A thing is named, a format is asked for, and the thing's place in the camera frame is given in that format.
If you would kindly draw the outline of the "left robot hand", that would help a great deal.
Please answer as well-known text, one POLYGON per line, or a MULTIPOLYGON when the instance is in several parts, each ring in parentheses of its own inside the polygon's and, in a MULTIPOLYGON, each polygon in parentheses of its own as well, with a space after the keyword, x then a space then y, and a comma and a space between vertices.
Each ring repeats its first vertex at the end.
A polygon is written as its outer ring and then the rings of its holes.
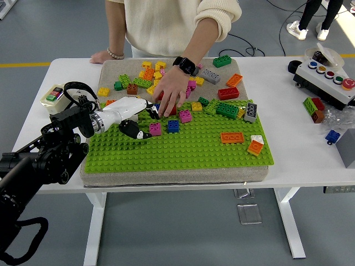
POLYGON ((100 131, 106 132, 112 124, 117 124, 120 132, 132 139, 149 139, 152 134, 140 130, 138 123, 130 119, 143 110, 152 119, 159 119, 158 110, 153 103, 142 98, 125 96, 96 112, 100 131))

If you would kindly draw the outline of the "person's right hand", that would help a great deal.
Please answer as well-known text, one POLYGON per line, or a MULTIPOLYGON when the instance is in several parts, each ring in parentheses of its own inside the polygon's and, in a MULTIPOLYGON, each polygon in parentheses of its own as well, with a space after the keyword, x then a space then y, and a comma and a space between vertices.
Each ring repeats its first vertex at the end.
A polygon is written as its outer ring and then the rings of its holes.
POLYGON ((92 64, 103 64, 107 60, 114 59, 106 50, 99 51, 93 54, 90 58, 92 64))

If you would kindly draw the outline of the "person's left hand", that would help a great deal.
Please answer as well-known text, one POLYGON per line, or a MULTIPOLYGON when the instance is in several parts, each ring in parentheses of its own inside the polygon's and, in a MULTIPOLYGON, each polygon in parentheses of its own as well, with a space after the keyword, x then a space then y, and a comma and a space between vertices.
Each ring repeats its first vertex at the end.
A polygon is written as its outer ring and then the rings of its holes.
POLYGON ((174 108, 181 107, 186 99, 186 89, 189 75, 185 74, 177 65, 173 66, 159 81, 154 93, 153 101, 163 93, 158 111, 159 117, 168 117, 174 108))

